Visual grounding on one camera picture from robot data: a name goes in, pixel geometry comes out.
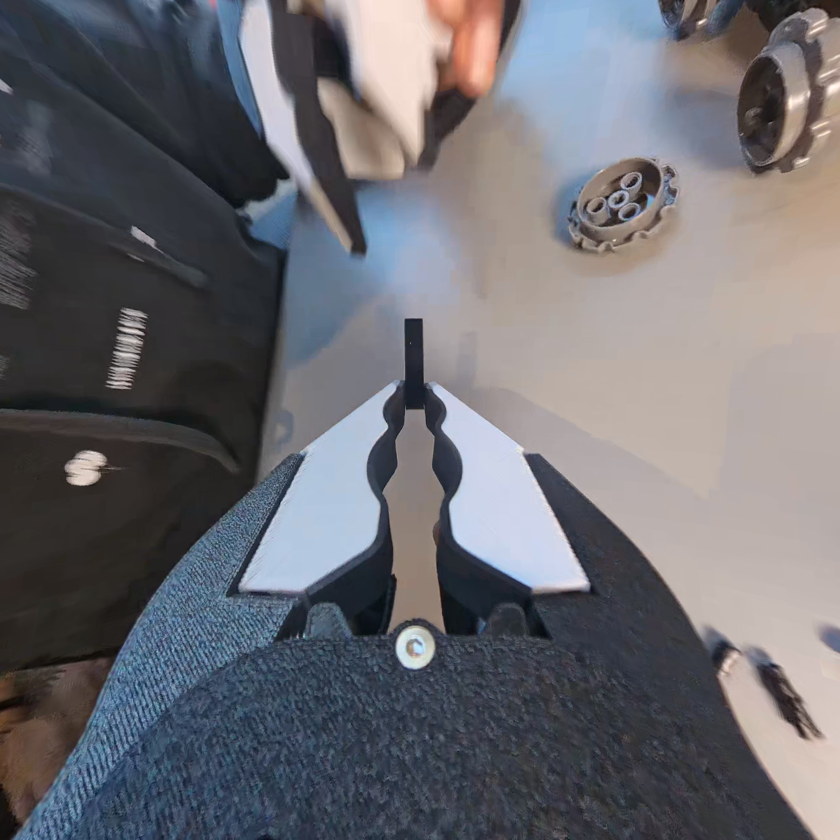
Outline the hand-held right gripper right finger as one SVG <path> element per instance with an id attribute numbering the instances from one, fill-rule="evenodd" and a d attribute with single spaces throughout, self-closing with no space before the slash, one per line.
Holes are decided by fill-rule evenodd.
<path id="1" fill-rule="evenodd" d="M 449 633 L 476 633 L 497 607 L 589 594 L 591 582 L 525 449 L 437 383 L 425 386 L 438 514 L 437 581 Z"/>

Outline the grey desk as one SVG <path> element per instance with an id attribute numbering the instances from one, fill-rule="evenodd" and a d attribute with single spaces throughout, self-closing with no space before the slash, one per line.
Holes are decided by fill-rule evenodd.
<path id="1" fill-rule="evenodd" d="M 766 36 L 746 8 L 676 43 L 657 2 L 529 2 L 433 170 L 361 192 L 364 259 L 293 207 L 261 471 L 397 378 L 423 319 L 429 381 L 549 460 L 702 633 L 781 664 L 824 740 L 746 663 L 725 686 L 801 819 L 838 838 L 838 148 L 743 165 L 736 100 Z M 578 190 L 637 156 L 677 170 L 666 225 L 573 247 Z"/>

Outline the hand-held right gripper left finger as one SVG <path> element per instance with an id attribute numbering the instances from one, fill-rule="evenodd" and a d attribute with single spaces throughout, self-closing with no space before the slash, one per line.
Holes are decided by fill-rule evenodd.
<path id="1" fill-rule="evenodd" d="M 237 599 L 336 605 L 356 633 L 384 633 L 396 594 L 384 488 L 397 468 L 405 387 L 393 381 L 315 438 L 258 532 Z"/>

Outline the grey toothed brick wheel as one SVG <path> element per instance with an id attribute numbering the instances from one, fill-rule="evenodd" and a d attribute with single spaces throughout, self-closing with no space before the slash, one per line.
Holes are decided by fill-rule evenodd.
<path id="1" fill-rule="evenodd" d="M 615 253 L 658 234 L 676 209 L 676 168 L 656 157 L 628 157 L 594 173 L 578 190 L 568 213 L 573 247 Z"/>

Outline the small black brick piece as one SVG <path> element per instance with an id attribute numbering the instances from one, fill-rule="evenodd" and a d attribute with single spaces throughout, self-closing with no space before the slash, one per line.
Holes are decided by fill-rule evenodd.
<path id="1" fill-rule="evenodd" d="M 802 696 L 793 687 L 782 666 L 759 647 L 751 647 L 749 657 L 780 717 L 793 727 L 801 739 L 824 740 L 823 732 L 817 727 Z"/>
<path id="2" fill-rule="evenodd" d="M 732 640 L 712 626 L 703 628 L 702 638 L 719 679 L 727 678 L 742 661 L 743 653 Z"/>

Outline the person's left hand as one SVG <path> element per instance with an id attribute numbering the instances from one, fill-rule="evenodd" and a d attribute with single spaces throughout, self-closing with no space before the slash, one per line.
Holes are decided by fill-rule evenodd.
<path id="1" fill-rule="evenodd" d="M 432 19 L 449 28 L 451 50 L 438 66 L 439 92 L 458 90 L 482 98 L 495 80 L 500 54 L 503 1 L 427 1 Z"/>

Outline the black technic beam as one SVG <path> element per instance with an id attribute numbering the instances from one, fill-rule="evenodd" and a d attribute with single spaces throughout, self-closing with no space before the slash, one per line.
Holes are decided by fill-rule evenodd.
<path id="1" fill-rule="evenodd" d="M 424 320 L 404 321 L 404 403 L 407 411 L 425 408 Z"/>

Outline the person in black hoodie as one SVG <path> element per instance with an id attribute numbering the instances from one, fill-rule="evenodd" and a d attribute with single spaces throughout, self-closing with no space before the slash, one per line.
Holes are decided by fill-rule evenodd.
<path id="1" fill-rule="evenodd" d="M 2 672 L 115 652 L 253 485 L 281 169 L 210 2 L 2 2 Z"/>

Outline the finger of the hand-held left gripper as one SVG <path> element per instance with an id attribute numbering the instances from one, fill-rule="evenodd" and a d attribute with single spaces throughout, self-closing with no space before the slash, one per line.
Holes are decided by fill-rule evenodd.
<path id="1" fill-rule="evenodd" d="M 424 1 L 326 1 L 323 12 L 350 66 L 349 82 L 322 81 L 344 171 L 355 181 L 401 179 L 424 153 L 451 31 Z"/>
<path id="2" fill-rule="evenodd" d="M 288 2 L 243 2 L 240 52 L 263 138 L 297 191 L 318 211 L 342 247 L 364 256 L 354 187 L 341 161 L 320 81 L 350 81 L 346 48 L 321 17 Z"/>

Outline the yellow toy brick vehicle model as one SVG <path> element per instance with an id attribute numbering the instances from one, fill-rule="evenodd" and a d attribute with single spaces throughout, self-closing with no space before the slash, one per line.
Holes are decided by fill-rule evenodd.
<path id="1" fill-rule="evenodd" d="M 675 40 L 721 36 L 743 8 L 768 34 L 738 93 L 738 141 L 753 173 L 792 172 L 838 137 L 838 2 L 659 1 Z"/>

